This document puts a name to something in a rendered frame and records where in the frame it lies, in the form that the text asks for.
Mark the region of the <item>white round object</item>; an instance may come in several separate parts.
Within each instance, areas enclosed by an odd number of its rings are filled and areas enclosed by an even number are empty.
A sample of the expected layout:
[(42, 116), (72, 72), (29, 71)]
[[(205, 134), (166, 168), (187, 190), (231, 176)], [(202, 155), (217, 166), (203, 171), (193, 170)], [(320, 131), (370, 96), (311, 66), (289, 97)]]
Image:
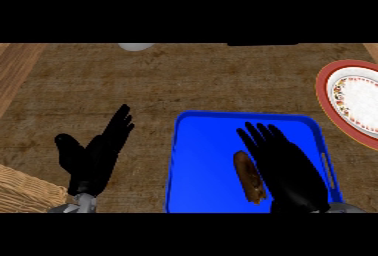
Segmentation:
[(143, 51), (144, 49), (150, 48), (153, 46), (152, 43), (119, 43), (118, 46), (125, 50), (125, 51)]

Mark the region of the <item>blue plastic tray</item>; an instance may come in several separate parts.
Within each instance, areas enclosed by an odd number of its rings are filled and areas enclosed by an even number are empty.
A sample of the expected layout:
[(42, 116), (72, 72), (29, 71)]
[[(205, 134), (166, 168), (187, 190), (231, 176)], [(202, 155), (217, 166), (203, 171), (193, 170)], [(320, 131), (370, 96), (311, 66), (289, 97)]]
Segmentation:
[(245, 149), (236, 130), (248, 123), (274, 125), (304, 151), (327, 187), (327, 200), (342, 195), (316, 121), (293, 114), (186, 111), (175, 119), (166, 179), (168, 213), (267, 213), (271, 200), (246, 201), (233, 167)]

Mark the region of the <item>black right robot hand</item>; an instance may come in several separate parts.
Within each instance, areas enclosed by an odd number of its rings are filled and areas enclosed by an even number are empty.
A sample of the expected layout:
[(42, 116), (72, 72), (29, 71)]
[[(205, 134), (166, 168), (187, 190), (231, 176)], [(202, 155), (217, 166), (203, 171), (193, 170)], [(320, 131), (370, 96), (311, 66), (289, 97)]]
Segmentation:
[(245, 123), (237, 128), (255, 162), (259, 177), (271, 194), (271, 213), (326, 213), (327, 189), (317, 169), (299, 147), (279, 128)]

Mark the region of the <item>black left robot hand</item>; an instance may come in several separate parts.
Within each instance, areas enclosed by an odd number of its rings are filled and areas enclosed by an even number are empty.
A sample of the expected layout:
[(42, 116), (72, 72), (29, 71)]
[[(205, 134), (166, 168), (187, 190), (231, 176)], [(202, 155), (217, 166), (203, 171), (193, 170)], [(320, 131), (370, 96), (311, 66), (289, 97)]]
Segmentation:
[(94, 136), (85, 147), (69, 134), (56, 135), (59, 165), (70, 175), (70, 196), (88, 194), (96, 197), (103, 192), (132, 128), (130, 107), (122, 104), (103, 132)]

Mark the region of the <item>woven wicker basket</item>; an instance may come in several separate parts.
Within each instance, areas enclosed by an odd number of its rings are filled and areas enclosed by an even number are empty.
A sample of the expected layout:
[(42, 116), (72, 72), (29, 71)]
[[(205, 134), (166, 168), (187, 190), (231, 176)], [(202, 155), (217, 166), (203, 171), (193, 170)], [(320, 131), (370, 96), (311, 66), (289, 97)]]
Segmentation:
[(66, 197), (63, 186), (0, 164), (0, 213), (45, 213)]

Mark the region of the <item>red-rimmed white plate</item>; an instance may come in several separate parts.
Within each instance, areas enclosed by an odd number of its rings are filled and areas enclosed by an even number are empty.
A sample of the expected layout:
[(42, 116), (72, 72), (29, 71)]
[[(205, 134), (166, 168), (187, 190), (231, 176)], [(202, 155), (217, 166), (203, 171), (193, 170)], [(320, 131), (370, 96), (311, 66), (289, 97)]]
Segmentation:
[(314, 89), (333, 125), (378, 151), (378, 64), (360, 60), (329, 63), (317, 73)]

